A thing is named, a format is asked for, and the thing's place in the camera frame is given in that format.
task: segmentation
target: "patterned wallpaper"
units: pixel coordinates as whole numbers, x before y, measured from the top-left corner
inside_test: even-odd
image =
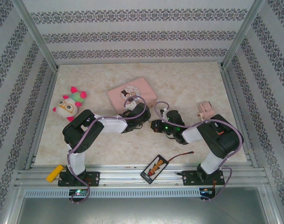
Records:
[[[52,71],[10,0],[0,0],[0,216],[24,169]]]
[[[252,3],[25,0],[58,64],[221,62]]]
[[[284,219],[284,0],[265,1],[228,73]]]

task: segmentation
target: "plush toy with pink spikes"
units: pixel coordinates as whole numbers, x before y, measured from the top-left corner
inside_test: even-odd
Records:
[[[63,95],[63,99],[53,108],[60,116],[67,118],[69,121],[74,119],[78,112],[78,107],[82,106],[87,94],[85,91],[79,92],[76,87],[71,87],[71,95]]]

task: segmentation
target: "yellow battery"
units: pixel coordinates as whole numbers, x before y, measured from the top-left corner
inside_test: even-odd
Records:
[[[64,167],[59,165],[57,166],[53,172],[50,173],[50,175],[48,175],[48,177],[46,178],[46,180],[50,183],[52,183],[54,181],[54,179],[61,173],[61,171],[64,170]]]

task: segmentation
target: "black bracket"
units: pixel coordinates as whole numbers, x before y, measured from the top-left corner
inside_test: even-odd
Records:
[[[208,200],[207,198],[212,199],[213,197],[216,196],[216,189],[215,188],[208,188],[208,189],[199,188],[199,191],[200,191],[200,195],[204,196],[204,197],[200,198],[201,200],[202,199]]]
[[[86,182],[90,187],[98,187],[99,186],[99,176],[100,172],[86,172],[84,171],[78,177]],[[78,181],[68,170],[66,167],[66,171],[60,173],[59,187],[83,187],[85,186],[83,183]]]
[[[177,173],[183,177],[184,186],[203,186],[203,185],[213,185],[215,180],[215,185],[224,185],[224,176],[221,170],[212,173],[209,177],[210,180],[203,183],[197,176],[197,170],[184,170],[181,173]]]

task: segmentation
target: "beige floor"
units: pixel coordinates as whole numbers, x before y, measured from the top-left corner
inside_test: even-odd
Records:
[[[35,165],[66,164],[67,148],[62,135],[68,124],[52,108],[70,87],[87,92],[79,112],[90,109],[98,115],[116,115],[107,92],[120,85],[144,77],[158,96],[167,101],[170,109],[181,114],[186,125],[199,121],[198,105],[210,101],[215,111],[235,125],[230,104],[217,63],[134,63],[61,65],[53,92]],[[151,120],[157,119],[153,108]],[[164,158],[193,150],[195,154],[180,156],[172,163],[198,163],[205,159],[209,148],[203,140],[180,145],[164,134],[153,133],[148,124],[131,133],[105,133],[86,151],[86,164],[125,165],[147,164],[158,154]],[[231,157],[231,162],[245,162],[243,149]]]

